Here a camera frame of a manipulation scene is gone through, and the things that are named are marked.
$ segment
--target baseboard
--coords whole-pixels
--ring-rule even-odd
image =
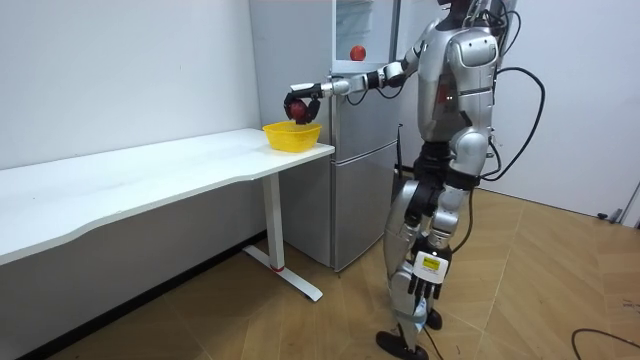
[[[266,239],[266,237],[267,230],[263,230],[258,234],[255,234],[254,236],[242,241],[241,243],[221,252],[220,254],[201,262],[191,269],[174,276],[173,278],[163,282],[162,284],[143,292],[133,299],[116,306],[115,308],[105,312],[104,314],[87,321],[77,328],[58,336],[48,343],[38,347],[37,349],[19,357],[18,360],[46,359],[53,354],[61,351],[62,349],[70,346],[71,344],[81,340],[82,338],[91,335],[92,333],[102,329],[103,327],[127,315],[128,313],[136,310],[142,305],[145,305],[146,303],[160,297],[161,295],[175,289],[176,287],[211,269],[224,260],[227,260],[231,256],[241,252],[242,249],[246,246],[254,245],[258,241]]]

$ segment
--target refrigerator handle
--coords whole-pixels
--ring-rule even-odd
[[[402,144],[400,143],[400,128],[402,124],[398,124],[398,141],[396,142],[396,154],[398,157],[398,180],[402,181],[402,172],[404,166],[402,166]]]

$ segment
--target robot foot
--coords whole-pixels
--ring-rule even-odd
[[[440,315],[436,309],[431,309],[429,316],[427,316],[427,323],[425,325],[433,330],[442,329],[442,315]]]
[[[402,360],[429,360],[429,355],[420,346],[416,351],[409,351],[402,336],[380,331],[376,334],[376,343],[382,350]]]

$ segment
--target desk leg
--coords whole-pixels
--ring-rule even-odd
[[[302,291],[313,301],[322,297],[322,292],[284,267],[284,248],[282,239],[282,214],[280,212],[280,185],[278,173],[265,176],[262,180],[264,189],[264,205],[267,217],[267,235],[269,241],[269,255],[255,246],[247,246],[244,251],[256,260],[270,267],[276,274],[287,280],[291,285]]]

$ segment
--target refrigerator door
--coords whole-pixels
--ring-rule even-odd
[[[398,90],[384,91],[393,95],[394,91]],[[361,96],[362,94],[349,95],[354,103],[359,101]],[[388,100],[372,90],[357,106],[349,104],[342,96],[332,100],[335,109],[331,132],[332,144],[336,147],[336,162],[351,160],[396,140],[400,113],[398,98]]]
[[[391,205],[395,143],[334,164],[333,257],[336,271],[364,253],[384,232]]]

